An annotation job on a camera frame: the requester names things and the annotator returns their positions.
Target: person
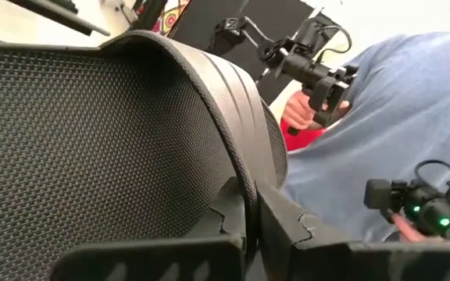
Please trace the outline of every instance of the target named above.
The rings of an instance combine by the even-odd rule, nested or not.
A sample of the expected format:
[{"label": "person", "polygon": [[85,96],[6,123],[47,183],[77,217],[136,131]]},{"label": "person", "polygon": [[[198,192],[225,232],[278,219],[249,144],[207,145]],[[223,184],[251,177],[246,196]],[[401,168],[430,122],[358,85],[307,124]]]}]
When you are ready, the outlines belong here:
[{"label": "person", "polygon": [[[450,33],[393,37],[351,63],[359,71],[339,109],[340,122],[307,148],[289,153],[283,192],[353,239],[384,241],[397,226],[402,236],[412,227],[401,217],[390,225],[367,209],[366,181],[409,181],[418,162],[450,163]],[[283,120],[300,130],[319,129],[308,100],[294,93]],[[449,171],[433,165],[422,176],[446,191]]]}]

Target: blue shirt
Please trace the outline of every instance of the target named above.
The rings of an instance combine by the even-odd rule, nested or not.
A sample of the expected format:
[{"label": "blue shirt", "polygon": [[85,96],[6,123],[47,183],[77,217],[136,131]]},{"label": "blue shirt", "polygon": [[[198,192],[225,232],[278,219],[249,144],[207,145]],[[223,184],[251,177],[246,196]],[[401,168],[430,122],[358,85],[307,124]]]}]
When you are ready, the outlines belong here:
[{"label": "blue shirt", "polygon": [[[289,154],[284,193],[324,222],[357,240],[394,231],[363,204],[368,179],[412,180],[426,159],[450,163],[450,34],[395,37],[353,62],[350,112],[305,149]],[[445,191],[447,169],[422,175]]]}]

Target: human hand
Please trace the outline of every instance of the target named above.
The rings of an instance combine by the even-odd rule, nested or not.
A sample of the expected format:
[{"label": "human hand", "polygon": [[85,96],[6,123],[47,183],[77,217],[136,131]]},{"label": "human hand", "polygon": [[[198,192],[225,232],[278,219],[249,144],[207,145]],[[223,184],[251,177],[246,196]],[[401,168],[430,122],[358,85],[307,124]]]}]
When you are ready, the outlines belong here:
[{"label": "human hand", "polygon": [[441,237],[425,237],[418,230],[412,227],[409,222],[399,214],[392,214],[391,219],[397,226],[402,241],[407,242],[421,242],[425,240],[442,241]]},{"label": "human hand", "polygon": [[[298,130],[321,129],[321,125],[313,122],[313,116],[316,112],[310,108],[309,99],[310,97],[303,94],[302,91],[296,91],[287,101],[284,113],[282,114],[282,119],[284,119],[289,126]],[[343,117],[349,109],[350,104],[348,101],[342,101],[340,108],[338,109],[336,120]]]}]

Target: red sleeve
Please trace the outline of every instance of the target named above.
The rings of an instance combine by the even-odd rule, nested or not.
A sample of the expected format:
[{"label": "red sleeve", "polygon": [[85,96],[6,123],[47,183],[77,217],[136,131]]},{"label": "red sleeve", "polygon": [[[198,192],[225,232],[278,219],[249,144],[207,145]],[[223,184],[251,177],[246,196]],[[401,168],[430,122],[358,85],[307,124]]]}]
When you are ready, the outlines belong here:
[{"label": "red sleeve", "polygon": [[302,130],[298,135],[292,136],[288,133],[289,125],[282,119],[280,121],[280,129],[286,141],[286,147],[288,151],[293,151],[299,148],[305,148],[307,145],[311,144],[317,137],[320,137],[325,130]]}]

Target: green light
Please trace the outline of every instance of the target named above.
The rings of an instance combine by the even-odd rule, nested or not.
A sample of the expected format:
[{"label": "green light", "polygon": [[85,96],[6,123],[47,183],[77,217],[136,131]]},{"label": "green light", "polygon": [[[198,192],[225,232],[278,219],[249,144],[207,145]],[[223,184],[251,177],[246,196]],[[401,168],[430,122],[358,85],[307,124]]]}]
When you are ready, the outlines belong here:
[{"label": "green light", "polygon": [[448,226],[450,223],[449,219],[441,219],[438,223],[440,223],[442,226]]}]

